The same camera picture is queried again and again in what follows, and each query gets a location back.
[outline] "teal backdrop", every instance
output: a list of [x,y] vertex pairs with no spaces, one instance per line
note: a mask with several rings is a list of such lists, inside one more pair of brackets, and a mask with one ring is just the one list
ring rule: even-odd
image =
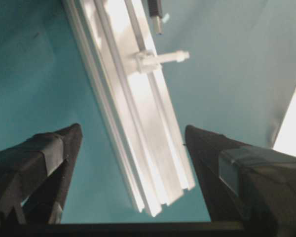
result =
[[[164,0],[159,53],[181,132],[188,124],[271,147],[296,85],[296,0]],[[0,150],[78,122],[64,223],[209,221],[199,185],[156,218],[132,207],[59,0],[0,0]]]

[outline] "metal profile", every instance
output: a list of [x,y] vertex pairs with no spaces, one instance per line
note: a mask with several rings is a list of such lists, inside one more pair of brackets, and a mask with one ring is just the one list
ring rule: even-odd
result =
[[134,205],[155,216],[195,181],[162,71],[138,71],[155,53],[142,3],[63,2]]

